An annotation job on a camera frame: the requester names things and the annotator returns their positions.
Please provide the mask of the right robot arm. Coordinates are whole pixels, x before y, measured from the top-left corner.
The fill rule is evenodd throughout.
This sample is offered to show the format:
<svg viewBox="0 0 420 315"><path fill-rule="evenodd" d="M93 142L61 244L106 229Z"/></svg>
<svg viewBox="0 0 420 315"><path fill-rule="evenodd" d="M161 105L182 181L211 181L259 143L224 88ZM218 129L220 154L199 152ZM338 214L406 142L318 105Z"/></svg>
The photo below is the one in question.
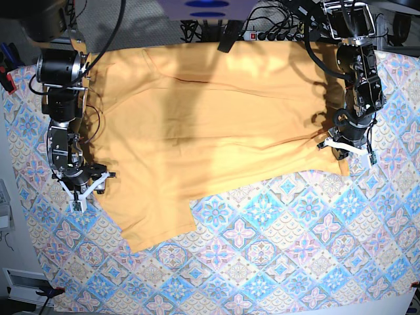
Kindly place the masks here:
<svg viewBox="0 0 420 315"><path fill-rule="evenodd" d="M105 165L87 163L79 128L87 107L92 56L78 30L73 1L24 1L19 23L41 48L35 79L42 85L47 131L47 160L56 179L73 198L103 194L111 177Z"/></svg>

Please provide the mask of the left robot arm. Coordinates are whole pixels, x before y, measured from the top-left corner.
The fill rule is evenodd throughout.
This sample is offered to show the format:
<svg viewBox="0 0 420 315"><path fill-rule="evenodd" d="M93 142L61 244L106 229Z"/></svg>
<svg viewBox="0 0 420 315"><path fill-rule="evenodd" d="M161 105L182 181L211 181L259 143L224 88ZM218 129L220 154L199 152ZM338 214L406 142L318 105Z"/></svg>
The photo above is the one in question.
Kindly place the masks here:
<svg viewBox="0 0 420 315"><path fill-rule="evenodd" d="M310 27L323 23L339 42L337 71L329 69L310 46ZM305 16L304 45L309 57L325 74L345 82L345 104L333 114L333 127L318 148L330 147L338 160L349 154L358 155L369 167L377 163L372 147L373 127L377 124L377 112L386 102L371 41L374 35L372 14L361 1L319 1Z"/></svg>

